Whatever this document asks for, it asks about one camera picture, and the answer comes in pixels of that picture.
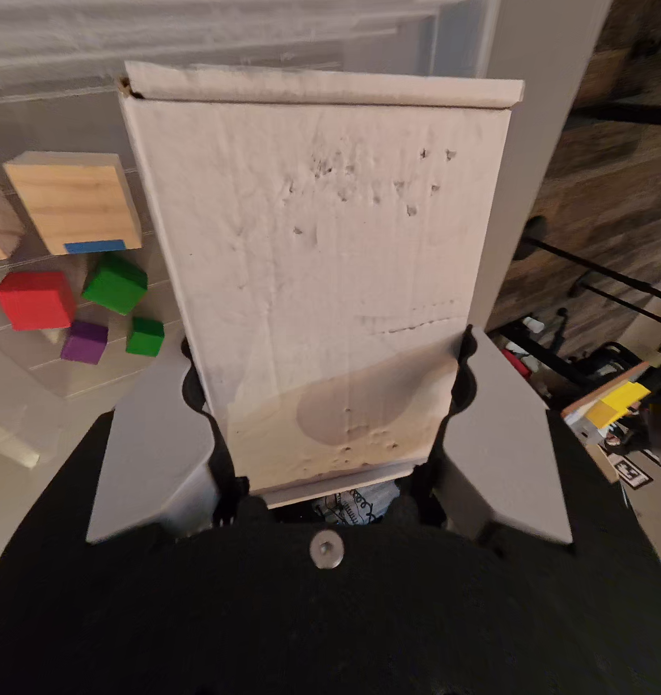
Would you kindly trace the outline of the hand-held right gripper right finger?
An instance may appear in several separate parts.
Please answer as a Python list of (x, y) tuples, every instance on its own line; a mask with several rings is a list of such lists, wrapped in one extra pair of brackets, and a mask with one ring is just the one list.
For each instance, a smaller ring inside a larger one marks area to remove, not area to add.
[(482, 329), (419, 327), (414, 469), (421, 525), (481, 542), (506, 527), (573, 543), (548, 409)]

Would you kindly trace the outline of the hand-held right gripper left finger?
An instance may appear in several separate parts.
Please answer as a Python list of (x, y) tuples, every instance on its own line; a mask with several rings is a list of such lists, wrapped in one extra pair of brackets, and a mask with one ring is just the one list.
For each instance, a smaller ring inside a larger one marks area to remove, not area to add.
[(156, 524), (175, 538), (234, 523), (248, 494), (209, 412), (188, 340), (165, 340), (114, 407), (88, 543)]

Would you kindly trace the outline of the white cardboard box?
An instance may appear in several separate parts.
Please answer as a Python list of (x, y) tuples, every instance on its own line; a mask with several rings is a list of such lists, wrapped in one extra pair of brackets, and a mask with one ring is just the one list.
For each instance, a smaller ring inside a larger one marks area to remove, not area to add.
[(125, 74), (154, 231), (236, 475), (282, 507), (425, 463), (525, 82)]

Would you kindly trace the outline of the clear plastic bin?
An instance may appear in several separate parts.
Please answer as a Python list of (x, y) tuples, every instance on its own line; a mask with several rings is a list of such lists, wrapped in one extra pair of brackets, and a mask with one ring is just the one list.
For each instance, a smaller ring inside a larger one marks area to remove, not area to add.
[[(162, 321), (178, 305), (121, 103), (126, 62), (219, 65), (457, 77), (435, 64), (448, 33), (437, 23), (462, 1), (0, 1), (0, 188), (25, 233), (0, 282), (13, 272), (63, 272), (74, 320), (108, 318), (95, 371), (109, 384), (148, 367), (127, 364), (132, 317)], [(23, 152), (116, 153), (142, 228), (142, 247), (55, 256), (48, 252), (4, 170)], [(115, 253), (148, 275), (148, 291), (121, 316), (82, 298), (100, 257)], [(178, 308), (179, 330), (186, 331)], [(17, 332), (0, 308), (0, 456), (34, 470), (57, 455), (76, 417), (81, 363), (60, 359), (69, 328)]]

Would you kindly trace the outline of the small green cube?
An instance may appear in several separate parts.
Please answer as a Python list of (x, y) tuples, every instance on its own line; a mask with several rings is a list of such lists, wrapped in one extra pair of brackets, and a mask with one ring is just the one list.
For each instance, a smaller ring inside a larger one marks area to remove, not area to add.
[(164, 324), (155, 319), (134, 316), (126, 338), (126, 352), (143, 357), (156, 357), (164, 342)]

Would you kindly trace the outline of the purple cube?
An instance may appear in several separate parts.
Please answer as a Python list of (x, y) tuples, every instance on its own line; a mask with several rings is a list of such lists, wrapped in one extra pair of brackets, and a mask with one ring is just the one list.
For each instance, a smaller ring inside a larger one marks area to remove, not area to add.
[(106, 326), (74, 320), (65, 337), (60, 359), (98, 365), (107, 347), (108, 336)]

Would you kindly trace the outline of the black cart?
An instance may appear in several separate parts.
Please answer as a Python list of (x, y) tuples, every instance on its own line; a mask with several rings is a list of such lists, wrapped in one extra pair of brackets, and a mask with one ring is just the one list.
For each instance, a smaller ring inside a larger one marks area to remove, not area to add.
[(538, 360), (554, 374), (565, 379), (575, 387), (587, 391), (599, 387), (611, 378), (621, 375), (638, 366), (641, 360), (619, 343), (604, 343), (585, 357), (564, 359), (560, 356), (566, 341), (566, 328), (569, 322), (568, 310), (559, 308), (556, 316), (561, 322), (549, 346), (534, 339), (534, 327), (538, 321), (532, 317), (522, 317), (496, 329), (503, 338), (523, 349), (526, 355)]

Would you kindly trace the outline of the large green cube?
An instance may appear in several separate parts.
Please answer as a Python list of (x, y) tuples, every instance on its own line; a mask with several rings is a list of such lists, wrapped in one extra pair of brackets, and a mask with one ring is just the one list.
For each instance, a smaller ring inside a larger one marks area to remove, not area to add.
[(86, 282), (82, 298), (121, 316), (133, 312), (148, 291), (148, 275), (115, 253), (105, 253)]

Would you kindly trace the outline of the red cube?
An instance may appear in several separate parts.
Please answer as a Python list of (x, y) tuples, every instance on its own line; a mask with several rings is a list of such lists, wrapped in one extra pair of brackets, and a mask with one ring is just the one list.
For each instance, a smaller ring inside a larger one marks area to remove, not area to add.
[(0, 308), (17, 332), (66, 329), (76, 301), (63, 272), (13, 272), (0, 282)]

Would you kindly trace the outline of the large wooden cube blue face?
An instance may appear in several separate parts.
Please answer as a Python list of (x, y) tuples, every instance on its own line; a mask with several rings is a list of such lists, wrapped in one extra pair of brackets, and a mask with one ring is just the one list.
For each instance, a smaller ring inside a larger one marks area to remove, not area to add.
[(27, 151), (3, 167), (50, 254), (142, 247), (141, 222), (116, 153)]

